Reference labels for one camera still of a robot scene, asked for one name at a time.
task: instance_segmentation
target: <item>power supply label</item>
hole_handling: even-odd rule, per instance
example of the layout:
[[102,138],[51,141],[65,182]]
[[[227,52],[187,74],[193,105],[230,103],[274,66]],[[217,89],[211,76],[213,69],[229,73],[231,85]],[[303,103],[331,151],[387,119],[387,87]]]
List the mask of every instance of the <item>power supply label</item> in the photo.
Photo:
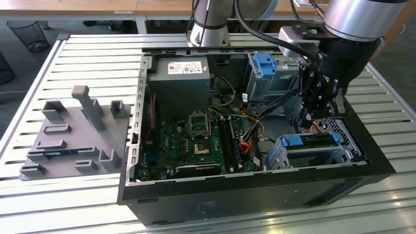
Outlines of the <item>power supply label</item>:
[[171,62],[169,64],[169,74],[195,74],[203,73],[203,65],[201,61],[197,62]]

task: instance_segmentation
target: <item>sticker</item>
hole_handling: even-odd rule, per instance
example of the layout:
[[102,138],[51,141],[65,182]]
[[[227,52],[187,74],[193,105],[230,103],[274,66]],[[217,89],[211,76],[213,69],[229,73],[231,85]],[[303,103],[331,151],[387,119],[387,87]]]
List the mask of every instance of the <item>sticker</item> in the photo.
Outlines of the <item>sticker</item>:
[[243,102],[249,102],[249,95],[246,93],[243,93]]
[[115,14],[133,14],[133,11],[115,11]]
[[289,66],[285,65],[285,66],[278,66],[278,70],[287,70],[289,69]]
[[169,64],[169,74],[197,74],[203,73],[202,62],[171,62]]
[[61,155],[62,153],[61,152],[50,152],[50,153],[45,153],[45,155]]
[[261,166],[261,160],[257,157],[254,158],[254,163],[258,165],[258,167]]

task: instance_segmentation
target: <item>mesh trash bin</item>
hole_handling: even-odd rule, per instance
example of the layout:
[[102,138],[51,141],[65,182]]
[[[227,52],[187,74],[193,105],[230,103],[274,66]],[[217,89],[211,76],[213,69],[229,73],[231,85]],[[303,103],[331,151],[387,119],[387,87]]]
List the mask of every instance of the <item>mesh trash bin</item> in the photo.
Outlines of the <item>mesh trash bin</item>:
[[50,47],[38,21],[9,21],[7,26],[31,52],[45,51]]
[[15,76],[3,54],[0,53],[0,84],[7,83]]

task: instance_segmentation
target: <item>table leg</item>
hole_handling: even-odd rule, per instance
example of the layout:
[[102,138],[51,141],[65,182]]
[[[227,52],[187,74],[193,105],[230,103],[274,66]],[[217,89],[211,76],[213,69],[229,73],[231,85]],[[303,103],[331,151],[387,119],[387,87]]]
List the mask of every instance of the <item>table leg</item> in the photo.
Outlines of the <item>table leg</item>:
[[39,21],[41,26],[43,29],[49,30],[50,29],[50,25],[49,25],[49,21]]
[[147,20],[146,16],[135,16],[139,34],[147,34],[149,33],[147,28],[146,28],[146,20]]

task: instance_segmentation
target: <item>yellow cable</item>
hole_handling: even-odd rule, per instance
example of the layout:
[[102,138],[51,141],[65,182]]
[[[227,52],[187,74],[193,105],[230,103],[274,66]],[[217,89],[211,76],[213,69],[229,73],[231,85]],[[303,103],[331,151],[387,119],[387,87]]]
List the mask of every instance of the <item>yellow cable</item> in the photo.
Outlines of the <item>yellow cable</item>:
[[214,105],[210,105],[210,107],[229,106],[235,101],[235,88],[234,88],[233,84],[229,82],[229,80],[226,80],[225,77],[222,77],[221,75],[217,75],[217,76],[221,77],[225,80],[225,82],[230,85],[231,89],[234,90],[234,98],[233,98],[233,100],[230,102],[227,102],[225,104],[214,104]]

